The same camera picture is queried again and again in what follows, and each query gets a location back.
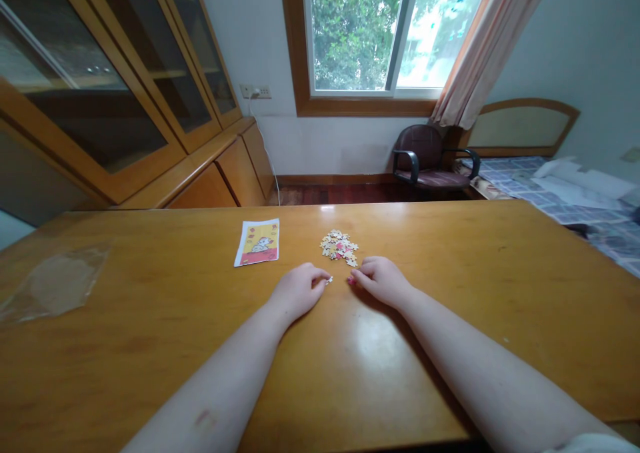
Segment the power cord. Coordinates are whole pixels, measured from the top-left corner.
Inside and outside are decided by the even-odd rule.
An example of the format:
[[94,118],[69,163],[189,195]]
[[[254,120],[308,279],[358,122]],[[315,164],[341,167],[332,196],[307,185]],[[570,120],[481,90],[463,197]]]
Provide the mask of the power cord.
[[260,136],[262,137],[262,143],[265,145],[265,152],[267,152],[267,159],[269,160],[269,166],[271,167],[271,173],[273,173],[273,178],[275,179],[275,189],[278,192],[278,207],[281,207],[280,203],[280,186],[278,185],[278,176],[275,174],[275,168],[273,168],[273,162],[271,161],[271,155],[269,155],[269,150],[267,150],[267,143],[265,142],[265,135],[262,133],[262,129],[260,128],[260,122],[258,121],[258,117],[253,112],[251,108],[251,100],[257,98],[260,95],[260,92],[254,91],[249,97],[249,114],[255,118],[255,124],[258,126],[258,131],[260,132]]

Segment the wooden floor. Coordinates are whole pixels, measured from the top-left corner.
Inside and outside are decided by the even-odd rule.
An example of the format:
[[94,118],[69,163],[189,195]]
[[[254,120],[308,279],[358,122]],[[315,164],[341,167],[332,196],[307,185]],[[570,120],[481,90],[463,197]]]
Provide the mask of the wooden floor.
[[[341,203],[393,203],[469,200],[464,192],[427,192],[402,183],[371,185],[296,185],[280,188],[281,205],[337,205]],[[274,190],[270,205],[278,205]]]

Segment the green leaves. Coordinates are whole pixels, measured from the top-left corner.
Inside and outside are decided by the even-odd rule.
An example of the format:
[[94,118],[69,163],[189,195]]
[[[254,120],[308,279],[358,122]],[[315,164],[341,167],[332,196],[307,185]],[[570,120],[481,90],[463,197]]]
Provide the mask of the green leaves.
[[400,0],[311,0],[317,89],[384,89]]

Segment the wooden headboard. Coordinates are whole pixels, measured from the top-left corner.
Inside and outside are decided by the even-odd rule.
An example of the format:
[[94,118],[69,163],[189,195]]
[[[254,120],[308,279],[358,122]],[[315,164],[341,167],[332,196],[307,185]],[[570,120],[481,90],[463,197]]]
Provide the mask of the wooden headboard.
[[552,157],[580,111],[547,99],[514,99],[485,105],[470,130],[462,131],[458,148],[481,157]]

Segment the window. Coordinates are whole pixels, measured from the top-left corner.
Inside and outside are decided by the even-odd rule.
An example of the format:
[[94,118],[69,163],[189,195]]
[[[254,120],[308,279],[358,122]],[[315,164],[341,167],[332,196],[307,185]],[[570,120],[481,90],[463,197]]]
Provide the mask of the window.
[[299,115],[423,116],[440,96],[481,0],[283,4]]

